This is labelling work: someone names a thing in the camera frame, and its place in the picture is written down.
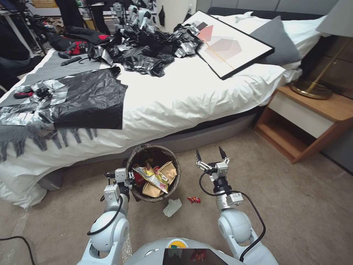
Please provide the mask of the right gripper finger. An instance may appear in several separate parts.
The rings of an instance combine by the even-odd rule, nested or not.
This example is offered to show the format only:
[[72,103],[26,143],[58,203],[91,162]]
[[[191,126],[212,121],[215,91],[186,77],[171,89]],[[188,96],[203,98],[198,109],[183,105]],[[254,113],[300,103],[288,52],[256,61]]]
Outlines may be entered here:
[[220,155],[223,159],[223,162],[228,165],[230,162],[230,158],[226,155],[225,151],[220,146],[219,146],[219,151],[220,151]]
[[196,165],[198,168],[200,168],[204,172],[209,172],[213,169],[212,166],[210,166],[202,161],[201,155],[200,155],[198,149],[196,149]]

